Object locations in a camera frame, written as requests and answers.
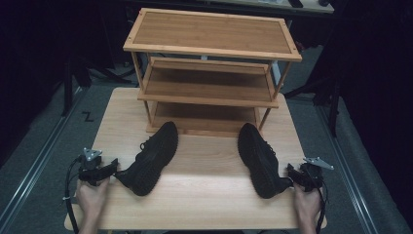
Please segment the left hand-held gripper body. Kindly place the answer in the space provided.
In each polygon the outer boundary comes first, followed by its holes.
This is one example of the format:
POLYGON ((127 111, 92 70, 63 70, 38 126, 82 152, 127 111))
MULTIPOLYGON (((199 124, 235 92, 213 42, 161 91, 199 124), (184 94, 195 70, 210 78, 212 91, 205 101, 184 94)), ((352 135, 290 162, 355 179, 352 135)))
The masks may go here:
POLYGON ((83 149, 83 154, 80 156, 81 166, 79 168, 79 179, 81 181, 97 186, 97 183, 105 178, 105 169, 100 166, 101 153, 101 150, 83 149))

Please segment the wooden three-tier shoe rack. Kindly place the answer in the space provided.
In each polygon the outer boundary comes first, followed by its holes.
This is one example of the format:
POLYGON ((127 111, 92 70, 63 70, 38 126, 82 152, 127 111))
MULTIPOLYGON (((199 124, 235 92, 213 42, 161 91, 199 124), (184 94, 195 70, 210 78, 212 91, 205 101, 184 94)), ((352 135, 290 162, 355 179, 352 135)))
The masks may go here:
POLYGON ((274 63, 302 59, 284 19, 150 8, 124 49, 147 56, 135 71, 148 131, 172 121, 183 134, 219 137, 263 128, 279 105, 274 63))

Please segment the metal floor rail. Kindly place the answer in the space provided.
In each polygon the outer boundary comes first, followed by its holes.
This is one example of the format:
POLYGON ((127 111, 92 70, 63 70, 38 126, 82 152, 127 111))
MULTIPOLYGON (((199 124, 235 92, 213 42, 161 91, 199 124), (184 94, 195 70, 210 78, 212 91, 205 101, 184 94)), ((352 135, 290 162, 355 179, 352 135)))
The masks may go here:
POLYGON ((40 174, 49 161, 73 109, 88 91, 76 88, 66 115, 63 90, 29 124, 28 131, 0 169, 0 234, 8 232, 40 174))
POLYGON ((340 146, 338 139, 331 133, 328 125, 328 117, 323 107, 316 106, 324 131, 326 132, 329 142, 333 148, 333 155, 337 160, 336 168, 340 170, 345 187, 350 196, 350 200, 356 211, 358 220, 361 224, 364 234, 378 234, 378 229, 373 221, 370 211, 367 208, 364 196, 361 194, 351 168, 345 158, 344 152, 340 146))

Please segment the white table leg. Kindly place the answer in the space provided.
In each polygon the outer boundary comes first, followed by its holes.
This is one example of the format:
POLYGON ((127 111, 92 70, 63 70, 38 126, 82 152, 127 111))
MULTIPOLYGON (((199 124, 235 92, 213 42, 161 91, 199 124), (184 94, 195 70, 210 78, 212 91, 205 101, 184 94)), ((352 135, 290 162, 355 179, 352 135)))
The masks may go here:
POLYGON ((281 80, 281 71, 278 65, 277 61, 274 61, 272 63, 272 75, 273 75, 273 79, 276 85, 278 85, 278 83, 281 80))

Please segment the black metal stand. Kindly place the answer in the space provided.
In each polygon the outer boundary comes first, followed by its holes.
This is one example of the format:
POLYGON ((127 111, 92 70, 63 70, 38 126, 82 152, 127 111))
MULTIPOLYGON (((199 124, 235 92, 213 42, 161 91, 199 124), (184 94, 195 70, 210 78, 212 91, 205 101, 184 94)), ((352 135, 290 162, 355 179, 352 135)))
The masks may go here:
POLYGON ((284 94, 285 98, 293 98, 300 94, 313 92, 315 95, 313 97, 313 104, 315 106, 319 105, 329 105, 329 113, 327 115, 327 127, 330 133, 337 137, 336 133, 336 121, 340 97, 340 87, 342 83, 342 78, 338 77, 324 77, 317 81, 307 82, 305 85, 294 89, 290 92, 284 94))
POLYGON ((78 55, 70 56, 68 61, 64 64, 64 106, 62 111, 64 117, 68 116, 69 111, 74 106, 73 77, 75 77, 80 87, 88 88, 92 84, 92 80, 88 73, 89 68, 102 74, 105 78, 109 78, 110 80, 122 84, 130 83, 131 80, 127 80, 127 77, 134 74, 133 69, 122 74, 115 74, 114 72, 91 62, 87 58, 78 55))

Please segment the person's left hand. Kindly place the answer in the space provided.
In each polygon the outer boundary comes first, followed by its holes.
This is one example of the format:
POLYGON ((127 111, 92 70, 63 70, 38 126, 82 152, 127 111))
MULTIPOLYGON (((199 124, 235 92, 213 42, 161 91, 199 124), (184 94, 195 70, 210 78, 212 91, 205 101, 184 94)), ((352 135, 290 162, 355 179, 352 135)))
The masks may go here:
POLYGON ((85 181, 78 183, 76 198, 84 213, 82 224, 85 222, 97 224, 105 205, 109 181, 110 178, 106 178, 102 180, 98 186, 92 186, 85 181))

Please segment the black knit sneaker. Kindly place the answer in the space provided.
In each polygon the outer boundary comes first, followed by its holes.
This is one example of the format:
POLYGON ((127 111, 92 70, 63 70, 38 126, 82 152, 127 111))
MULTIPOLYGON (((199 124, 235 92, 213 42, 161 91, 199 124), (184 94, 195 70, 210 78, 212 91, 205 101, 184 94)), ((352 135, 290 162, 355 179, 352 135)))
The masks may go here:
POLYGON ((238 151, 249 170, 252 185, 261 198, 273 198, 292 185, 290 178, 280 176, 276 152, 254 125, 245 123, 242 126, 238 151))
POLYGON ((154 135, 140 144, 135 161, 115 177, 137 196, 148 195, 158 182, 163 168, 173 158, 178 132, 173 122, 166 122, 154 135))

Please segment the person's right hand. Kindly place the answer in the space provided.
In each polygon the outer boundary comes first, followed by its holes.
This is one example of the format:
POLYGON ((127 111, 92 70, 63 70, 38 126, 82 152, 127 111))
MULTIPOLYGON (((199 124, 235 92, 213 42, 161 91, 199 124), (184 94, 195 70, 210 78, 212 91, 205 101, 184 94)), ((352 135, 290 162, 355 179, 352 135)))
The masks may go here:
POLYGON ((298 223, 303 227, 316 226, 316 217, 320 212, 320 195, 316 189, 305 192, 297 183, 294 186, 294 208, 298 223))

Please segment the light background table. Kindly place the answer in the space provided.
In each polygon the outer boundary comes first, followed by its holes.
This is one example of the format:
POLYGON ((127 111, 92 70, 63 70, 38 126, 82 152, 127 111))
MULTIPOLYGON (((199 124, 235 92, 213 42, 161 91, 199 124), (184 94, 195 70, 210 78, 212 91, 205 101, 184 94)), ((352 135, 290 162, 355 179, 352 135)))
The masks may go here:
POLYGON ((333 14, 334 8, 328 3, 322 6, 319 0, 207 0, 209 2, 226 3, 241 6, 252 6, 271 9, 283 9, 298 12, 333 14))

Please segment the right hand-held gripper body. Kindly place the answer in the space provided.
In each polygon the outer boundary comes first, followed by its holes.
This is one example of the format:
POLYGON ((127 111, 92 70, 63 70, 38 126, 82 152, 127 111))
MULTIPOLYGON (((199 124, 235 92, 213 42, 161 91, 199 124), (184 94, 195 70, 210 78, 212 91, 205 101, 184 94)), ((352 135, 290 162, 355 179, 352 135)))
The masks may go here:
POLYGON ((315 188, 321 188, 323 185, 322 170, 328 169, 333 171, 334 166, 328 164, 320 157, 304 158, 305 163, 300 166, 300 170, 303 173, 302 186, 305 191, 311 191, 315 188))

